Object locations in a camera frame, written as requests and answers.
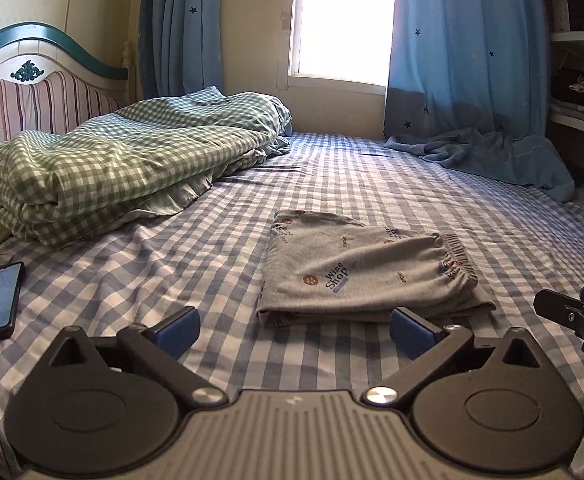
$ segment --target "screw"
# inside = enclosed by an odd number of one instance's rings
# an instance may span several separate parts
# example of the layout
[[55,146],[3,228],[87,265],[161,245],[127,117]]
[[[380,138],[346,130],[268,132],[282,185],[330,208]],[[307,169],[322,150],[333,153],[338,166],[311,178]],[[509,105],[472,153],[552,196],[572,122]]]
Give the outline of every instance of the screw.
[[387,386],[377,386],[376,388],[370,388],[365,392],[365,398],[368,402],[372,404],[390,404],[394,402],[399,394],[393,388],[388,388]]
[[225,394],[218,388],[213,386],[207,386],[204,388],[197,388],[192,392],[192,398],[198,402],[198,404],[217,404],[225,398]]

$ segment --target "window sill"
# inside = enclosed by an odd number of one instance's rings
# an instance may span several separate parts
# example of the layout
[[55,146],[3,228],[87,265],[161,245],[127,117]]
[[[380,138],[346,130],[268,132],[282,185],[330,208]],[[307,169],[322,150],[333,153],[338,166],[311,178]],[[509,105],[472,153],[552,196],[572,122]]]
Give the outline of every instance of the window sill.
[[356,92],[360,94],[385,95],[386,87],[373,83],[361,83],[358,81],[345,81],[342,79],[328,79],[326,77],[312,75],[289,75],[287,85],[303,88],[325,88],[342,92]]

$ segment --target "window frame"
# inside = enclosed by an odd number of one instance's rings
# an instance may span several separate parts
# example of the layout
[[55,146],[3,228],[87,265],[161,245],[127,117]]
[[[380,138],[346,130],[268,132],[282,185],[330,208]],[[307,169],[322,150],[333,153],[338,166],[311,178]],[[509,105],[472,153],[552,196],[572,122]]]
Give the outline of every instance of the window frame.
[[277,88],[323,88],[344,92],[385,95],[387,87],[374,83],[332,79],[313,74],[303,74],[299,69],[301,47],[301,13],[303,0],[292,0],[292,10],[281,13],[281,35],[278,53]]

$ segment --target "bright window pane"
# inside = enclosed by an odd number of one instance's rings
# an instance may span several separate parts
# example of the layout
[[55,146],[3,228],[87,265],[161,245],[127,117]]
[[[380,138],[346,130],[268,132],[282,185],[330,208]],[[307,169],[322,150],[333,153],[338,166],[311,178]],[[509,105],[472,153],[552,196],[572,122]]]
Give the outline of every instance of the bright window pane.
[[394,0],[302,0],[299,73],[387,85]]

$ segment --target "striped headboard upholstery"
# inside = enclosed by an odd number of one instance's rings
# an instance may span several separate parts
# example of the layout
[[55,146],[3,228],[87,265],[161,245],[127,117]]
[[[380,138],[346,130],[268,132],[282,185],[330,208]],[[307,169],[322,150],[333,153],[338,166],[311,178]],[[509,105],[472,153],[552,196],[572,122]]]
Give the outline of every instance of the striped headboard upholstery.
[[62,135],[87,119],[120,108],[119,102],[68,72],[21,85],[0,79],[0,142],[22,130]]

